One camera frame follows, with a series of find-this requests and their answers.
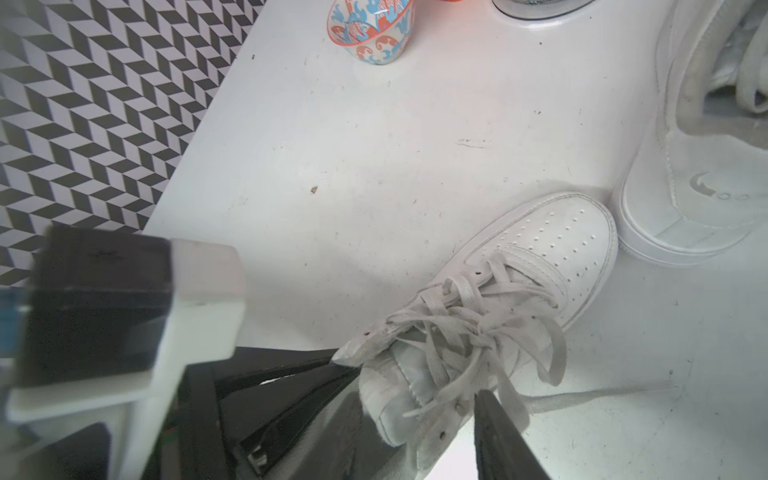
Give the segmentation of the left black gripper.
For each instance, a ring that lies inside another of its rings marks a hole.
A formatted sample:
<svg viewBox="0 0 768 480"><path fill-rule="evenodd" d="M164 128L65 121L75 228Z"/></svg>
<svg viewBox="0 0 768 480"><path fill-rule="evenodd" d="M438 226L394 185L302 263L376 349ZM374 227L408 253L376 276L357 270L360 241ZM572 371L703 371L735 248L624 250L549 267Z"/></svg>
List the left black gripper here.
<svg viewBox="0 0 768 480"><path fill-rule="evenodd" d="M4 479L230 479L266 474L359 375L333 349L238 347L170 374L21 387L1 371ZM218 411L216 412L216 394Z"/></svg>

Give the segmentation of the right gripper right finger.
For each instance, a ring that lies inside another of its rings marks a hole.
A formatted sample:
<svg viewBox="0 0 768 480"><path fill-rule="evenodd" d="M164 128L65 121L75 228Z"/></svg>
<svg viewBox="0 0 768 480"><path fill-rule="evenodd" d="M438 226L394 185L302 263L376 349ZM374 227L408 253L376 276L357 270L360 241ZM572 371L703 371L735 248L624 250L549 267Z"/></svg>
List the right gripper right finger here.
<svg viewBox="0 0 768 480"><path fill-rule="evenodd" d="M475 395L474 440L480 480L549 480L490 390Z"/></svg>

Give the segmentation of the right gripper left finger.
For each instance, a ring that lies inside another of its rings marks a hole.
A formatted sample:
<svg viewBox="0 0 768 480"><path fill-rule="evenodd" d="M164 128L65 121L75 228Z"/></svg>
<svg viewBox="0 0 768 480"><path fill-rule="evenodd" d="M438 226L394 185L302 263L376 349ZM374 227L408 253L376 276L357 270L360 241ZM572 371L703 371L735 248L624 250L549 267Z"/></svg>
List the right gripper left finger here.
<svg viewBox="0 0 768 480"><path fill-rule="evenodd" d="M281 460L283 479L380 479L384 443L359 398L359 372L346 371L343 388L312 420Z"/></svg>

